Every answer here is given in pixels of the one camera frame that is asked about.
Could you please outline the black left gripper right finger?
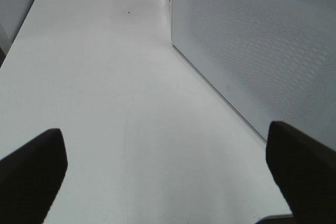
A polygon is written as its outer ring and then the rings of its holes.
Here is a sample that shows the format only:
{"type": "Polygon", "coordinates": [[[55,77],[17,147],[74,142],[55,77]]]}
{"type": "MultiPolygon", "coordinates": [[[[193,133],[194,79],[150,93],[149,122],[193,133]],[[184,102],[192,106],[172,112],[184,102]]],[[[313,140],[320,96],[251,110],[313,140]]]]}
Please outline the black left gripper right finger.
{"type": "Polygon", "coordinates": [[[297,223],[335,223],[335,151],[273,121],[266,163],[297,223]]]}

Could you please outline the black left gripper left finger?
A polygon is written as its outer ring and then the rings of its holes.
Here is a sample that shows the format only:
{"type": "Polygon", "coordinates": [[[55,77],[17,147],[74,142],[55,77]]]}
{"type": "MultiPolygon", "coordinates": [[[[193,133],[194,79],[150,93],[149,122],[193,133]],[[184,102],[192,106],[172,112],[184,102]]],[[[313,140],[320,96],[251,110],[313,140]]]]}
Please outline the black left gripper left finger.
{"type": "Polygon", "coordinates": [[[68,160],[60,129],[48,129],[1,159],[1,223],[43,223],[68,160]]]}

